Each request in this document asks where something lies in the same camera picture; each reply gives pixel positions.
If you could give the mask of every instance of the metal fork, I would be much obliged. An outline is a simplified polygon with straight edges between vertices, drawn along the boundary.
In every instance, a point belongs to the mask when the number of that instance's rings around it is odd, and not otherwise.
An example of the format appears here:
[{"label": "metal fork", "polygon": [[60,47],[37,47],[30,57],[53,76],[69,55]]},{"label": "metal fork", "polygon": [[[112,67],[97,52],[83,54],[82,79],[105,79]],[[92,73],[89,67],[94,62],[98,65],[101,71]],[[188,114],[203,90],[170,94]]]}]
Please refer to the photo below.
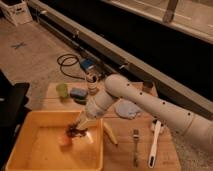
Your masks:
[{"label": "metal fork", "polygon": [[138,142],[139,142],[139,130],[134,129],[133,130],[133,142],[134,142],[134,151],[133,151],[133,165],[135,167],[138,167],[139,161],[138,161]]}]

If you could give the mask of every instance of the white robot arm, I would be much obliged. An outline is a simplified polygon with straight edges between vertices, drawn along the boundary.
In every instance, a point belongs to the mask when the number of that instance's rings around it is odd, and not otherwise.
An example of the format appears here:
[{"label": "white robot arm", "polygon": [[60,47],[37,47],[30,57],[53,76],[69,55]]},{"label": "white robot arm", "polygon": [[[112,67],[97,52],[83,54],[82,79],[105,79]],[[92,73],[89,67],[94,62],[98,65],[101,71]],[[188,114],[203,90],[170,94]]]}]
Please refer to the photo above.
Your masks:
[{"label": "white robot arm", "polygon": [[176,133],[194,144],[213,153],[213,122],[192,111],[176,106],[145,92],[139,91],[123,76],[114,74],[105,80],[105,90],[99,91],[86,104],[77,129],[93,125],[94,120],[103,117],[107,109],[119,98],[136,103],[143,110],[155,116]]}]

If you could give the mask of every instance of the yellow bin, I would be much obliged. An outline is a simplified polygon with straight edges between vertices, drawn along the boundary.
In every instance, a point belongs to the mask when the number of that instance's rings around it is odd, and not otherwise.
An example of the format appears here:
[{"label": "yellow bin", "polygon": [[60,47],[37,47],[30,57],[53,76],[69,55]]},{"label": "yellow bin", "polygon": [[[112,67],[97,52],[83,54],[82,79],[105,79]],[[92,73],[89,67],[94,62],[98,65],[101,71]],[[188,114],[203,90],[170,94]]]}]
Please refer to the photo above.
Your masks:
[{"label": "yellow bin", "polygon": [[86,136],[73,138],[68,147],[58,137],[79,111],[30,112],[6,165],[6,171],[100,171],[103,167],[103,124],[97,121]]}]

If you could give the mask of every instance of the wire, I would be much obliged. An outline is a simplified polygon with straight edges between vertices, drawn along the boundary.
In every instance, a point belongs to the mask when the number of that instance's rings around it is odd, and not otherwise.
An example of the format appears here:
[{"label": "wire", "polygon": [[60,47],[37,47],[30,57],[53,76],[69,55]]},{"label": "wire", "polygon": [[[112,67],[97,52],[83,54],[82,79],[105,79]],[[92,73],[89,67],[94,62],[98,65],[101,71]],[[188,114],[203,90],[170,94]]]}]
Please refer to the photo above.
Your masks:
[{"label": "wire", "polygon": [[[75,61],[71,64],[65,64],[66,61],[70,60],[70,59],[75,59]],[[71,78],[75,78],[75,79],[79,79],[79,80],[85,80],[85,78],[83,77],[78,77],[78,76],[74,76],[74,75],[70,75],[64,72],[63,68],[64,67],[71,67],[77,63],[79,63],[80,65],[80,61],[77,55],[74,54],[64,54],[58,57],[57,59],[57,63],[60,65],[60,71],[62,72],[62,74],[71,77]]]}]

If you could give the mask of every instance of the wooden table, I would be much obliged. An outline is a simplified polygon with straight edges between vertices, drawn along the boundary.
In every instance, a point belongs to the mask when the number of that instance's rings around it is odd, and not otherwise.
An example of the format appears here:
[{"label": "wooden table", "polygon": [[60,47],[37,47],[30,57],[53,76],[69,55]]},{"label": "wooden table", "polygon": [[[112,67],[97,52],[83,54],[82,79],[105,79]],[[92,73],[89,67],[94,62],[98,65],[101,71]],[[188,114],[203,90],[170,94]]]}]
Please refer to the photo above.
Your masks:
[{"label": "wooden table", "polygon": [[[46,97],[43,102],[43,110],[82,110],[84,106],[75,103],[71,98],[61,101],[56,92],[56,85],[51,83],[48,87]],[[67,83],[69,90],[72,87],[87,88],[86,83]],[[133,85],[142,89],[142,83],[133,83]],[[99,89],[103,88],[103,83],[99,83]],[[155,87],[151,94],[157,96]],[[114,112],[114,106],[110,107],[105,114],[104,121],[113,128],[119,145],[115,147],[108,137],[104,136],[104,171],[130,171],[130,170],[155,170],[155,171],[180,171],[181,166],[172,142],[169,129],[166,127],[158,139],[158,152],[154,169],[149,169],[147,162],[151,144],[153,141],[153,132],[150,125],[153,118],[148,113],[142,112],[140,117],[134,120],[120,119]],[[139,129],[140,141],[138,144],[139,167],[133,166],[133,148],[132,139],[133,129]]]}]

